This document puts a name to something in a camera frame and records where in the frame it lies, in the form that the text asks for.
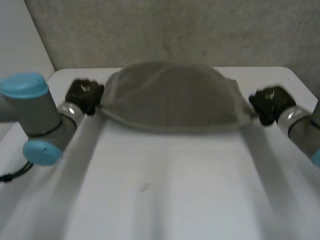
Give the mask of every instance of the white wall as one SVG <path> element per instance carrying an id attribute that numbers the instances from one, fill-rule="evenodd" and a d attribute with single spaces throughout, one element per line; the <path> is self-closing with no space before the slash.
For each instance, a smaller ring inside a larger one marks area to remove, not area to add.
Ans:
<path id="1" fill-rule="evenodd" d="M 48 80 L 55 72 L 23 0 L 0 1 L 0 79 L 37 72 Z M 0 124 L 0 139 L 11 124 Z"/>

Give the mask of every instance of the gray robotic arm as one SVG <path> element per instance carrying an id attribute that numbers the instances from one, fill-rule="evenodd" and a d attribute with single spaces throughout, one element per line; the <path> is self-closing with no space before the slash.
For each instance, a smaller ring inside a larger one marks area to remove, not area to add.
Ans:
<path id="1" fill-rule="evenodd" d="M 103 85 L 75 80 L 56 107 L 40 74 L 20 73 L 0 82 L 0 122 L 19 122 L 28 136 L 22 152 L 30 164 L 53 165 L 63 154 L 84 114 L 93 115 Z M 10 176 L 2 179 L 9 182 Z"/>
<path id="2" fill-rule="evenodd" d="M 296 105 L 294 99 L 280 86 L 268 87 L 249 97 L 261 123 L 279 128 L 312 161 L 320 167 L 320 102 L 311 114 Z"/>

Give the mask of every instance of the white tabletop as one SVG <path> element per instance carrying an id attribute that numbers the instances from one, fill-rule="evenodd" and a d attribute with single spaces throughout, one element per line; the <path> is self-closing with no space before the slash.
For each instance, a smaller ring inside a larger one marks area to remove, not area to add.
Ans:
<path id="1" fill-rule="evenodd" d="M 281 84 L 312 111 L 316 98 L 282 67 L 217 67 L 243 95 Z M 118 69 L 64 69 L 104 83 Z M 0 173 L 26 160 L 19 124 L 0 143 Z M 277 126 L 219 134 L 152 134 L 86 117 L 55 166 L 0 185 L 1 240 L 318 240 L 320 170 Z"/>

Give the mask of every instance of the folded cloth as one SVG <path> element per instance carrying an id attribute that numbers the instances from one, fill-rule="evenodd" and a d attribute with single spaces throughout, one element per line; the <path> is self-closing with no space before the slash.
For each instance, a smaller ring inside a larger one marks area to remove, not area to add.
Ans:
<path id="1" fill-rule="evenodd" d="M 148 62 L 114 73 L 102 111 L 132 128 L 167 132 L 235 129 L 256 115 L 235 80 L 211 67 Z"/>

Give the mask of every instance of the light blue joint cap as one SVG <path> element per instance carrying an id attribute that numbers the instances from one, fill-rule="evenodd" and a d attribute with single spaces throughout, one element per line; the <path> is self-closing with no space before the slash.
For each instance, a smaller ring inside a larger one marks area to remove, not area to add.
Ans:
<path id="1" fill-rule="evenodd" d="M 35 72 L 18 73 L 0 81 L 1 94 L 12 99 L 34 99 L 48 90 L 44 77 Z"/>
<path id="2" fill-rule="evenodd" d="M 311 162 L 320 168 L 320 149 L 312 156 Z"/>
<path id="3" fill-rule="evenodd" d="M 23 145 L 23 155 L 33 164 L 51 166 L 62 156 L 62 151 L 50 142 L 29 140 Z"/>

